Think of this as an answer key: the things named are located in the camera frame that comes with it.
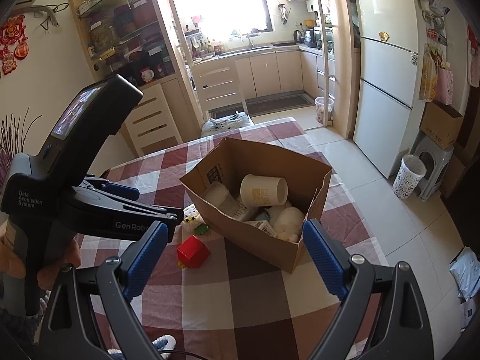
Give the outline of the white plush cat toy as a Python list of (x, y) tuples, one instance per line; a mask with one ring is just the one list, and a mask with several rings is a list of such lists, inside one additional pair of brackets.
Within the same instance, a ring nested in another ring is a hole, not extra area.
[(272, 205), (266, 208), (272, 229), (276, 233), (276, 238), (291, 243), (298, 243), (304, 214), (287, 201), (284, 205)]

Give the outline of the white plastic bottle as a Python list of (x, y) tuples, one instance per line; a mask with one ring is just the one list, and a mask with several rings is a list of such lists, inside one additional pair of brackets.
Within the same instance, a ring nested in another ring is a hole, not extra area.
[(202, 194), (202, 199), (216, 207), (220, 212), (237, 221), (246, 222), (256, 216), (257, 207), (248, 207), (243, 204), (241, 197), (235, 199), (229, 190), (217, 181), (214, 181)]

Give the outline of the white paper cup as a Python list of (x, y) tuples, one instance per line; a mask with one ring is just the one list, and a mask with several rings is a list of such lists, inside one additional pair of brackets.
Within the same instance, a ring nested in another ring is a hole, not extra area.
[(240, 197), (249, 207), (280, 206), (288, 198), (288, 184), (282, 177), (246, 175), (241, 181)]

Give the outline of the clear bag of white powder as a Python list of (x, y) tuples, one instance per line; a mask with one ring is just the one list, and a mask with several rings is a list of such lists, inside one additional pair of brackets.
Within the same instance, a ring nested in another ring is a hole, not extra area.
[(266, 233), (271, 237), (278, 237), (277, 232), (273, 229), (272, 225), (267, 220), (247, 221), (247, 224), (251, 225), (254, 228), (257, 228), (258, 230), (261, 230), (263, 233)]

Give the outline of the grey plastic mail bag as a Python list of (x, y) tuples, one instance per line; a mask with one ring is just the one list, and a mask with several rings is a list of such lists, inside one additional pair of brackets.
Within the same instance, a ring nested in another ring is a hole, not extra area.
[(470, 300), (479, 292), (479, 260), (470, 249), (464, 247), (449, 264), (449, 271), (456, 281), (459, 297)]

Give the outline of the red white checkered tablecloth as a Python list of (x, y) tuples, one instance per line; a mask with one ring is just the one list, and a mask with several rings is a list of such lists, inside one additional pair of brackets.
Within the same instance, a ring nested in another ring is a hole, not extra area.
[[(231, 137), (283, 146), (327, 164), (293, 118), (234, 130)], [(160, 150), (103, 172), (139, 189), (141, 203), (191, 204), (180, 178), (220, 142), (222, 135)], [(332, 174), (321, 223), (351, 254), (387, 265), (376, 237), (345, 184)], [(176, 351), (206, 359), (307, 359), (326, 331), (338, 300), (324, 286), (308, 253), (292, 274), (248, 253), (215, 232), (201, 237), (211, 256), (199, 269), (177, 265), (187, 237), (177, 227), (150, 281), (132, 306), (151, 339), (170, 334)], [(129, 241), (78, 236), (82, 267), (122, 253)]]

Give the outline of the red toy block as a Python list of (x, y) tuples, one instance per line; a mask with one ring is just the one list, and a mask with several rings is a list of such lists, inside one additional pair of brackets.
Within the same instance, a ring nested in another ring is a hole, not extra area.
[(210, 250), (197, 236), (189, 236), (176, 249), (178, 265), (181, 268), (198, 269), (210, 257)]

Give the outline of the grey plastic stool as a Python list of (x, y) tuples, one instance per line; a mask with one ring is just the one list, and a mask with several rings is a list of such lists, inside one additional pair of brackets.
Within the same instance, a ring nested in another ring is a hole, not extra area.
[(430, 137), (421, 133), (416, 139), (413, 154), (425, 165), (425, 176), (418, 184), (418, 197), (427, 201), (443, 181), (444, 174), (453, 155), (453, 146), (442, 149)]

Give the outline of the wooden display shelf cabinet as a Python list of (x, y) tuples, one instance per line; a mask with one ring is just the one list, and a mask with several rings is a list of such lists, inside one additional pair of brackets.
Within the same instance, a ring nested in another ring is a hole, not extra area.
[(140, 87), (175, 74), (155, 0), (68, 1), (96, 80), (118, 74)]

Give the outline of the brown cardboard box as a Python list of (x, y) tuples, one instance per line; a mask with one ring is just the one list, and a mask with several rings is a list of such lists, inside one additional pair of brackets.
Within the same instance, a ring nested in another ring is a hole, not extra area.
[(208, 226), (291, 273), (304, 252), (303, 223), (320, 219), (332, 172), (320, 159), (226, 137), (181, 183)]

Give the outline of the white refrigerator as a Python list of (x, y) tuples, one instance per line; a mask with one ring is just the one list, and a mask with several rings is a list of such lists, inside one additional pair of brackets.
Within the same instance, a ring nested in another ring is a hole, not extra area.
[(395, 173), (413, 110), (419, 51), (414, 0), (357, 0), (360, 92), (353, 140), (385, 177)]

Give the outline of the pink gift bag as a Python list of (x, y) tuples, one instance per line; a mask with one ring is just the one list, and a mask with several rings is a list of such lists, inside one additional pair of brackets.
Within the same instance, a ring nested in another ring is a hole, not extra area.
[(435, 100), (446, 106), (453, 103), (453, 72), (449, 63), (438, 69)]

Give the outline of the kitchen base cabinets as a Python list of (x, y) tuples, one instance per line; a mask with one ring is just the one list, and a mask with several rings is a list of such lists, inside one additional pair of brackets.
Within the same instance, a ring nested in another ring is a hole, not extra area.
[(335, 57), (303, 45), (261, 46), (227, 52), (193, 65), (234, 62), (245, 99), (304, 92), (311, 98), (335, 97)]

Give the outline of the dark kitchen floor mat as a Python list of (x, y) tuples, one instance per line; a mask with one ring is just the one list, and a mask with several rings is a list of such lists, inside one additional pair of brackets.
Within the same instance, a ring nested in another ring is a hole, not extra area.
[(296, 108), (310, 107), (314, 100), (305, 93), (275, 94), (246, 100), (250, 116), (263, 116), (278, 111), (289, 111)]

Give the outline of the red paper wall decoration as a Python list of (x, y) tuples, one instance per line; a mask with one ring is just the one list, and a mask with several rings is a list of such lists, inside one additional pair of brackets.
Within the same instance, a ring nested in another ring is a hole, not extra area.
[(12, 16), (1, 25), (1, 73), (5, 76), (14, 72), (18, 61), (29, 55), (24, 19), (24, 15)]

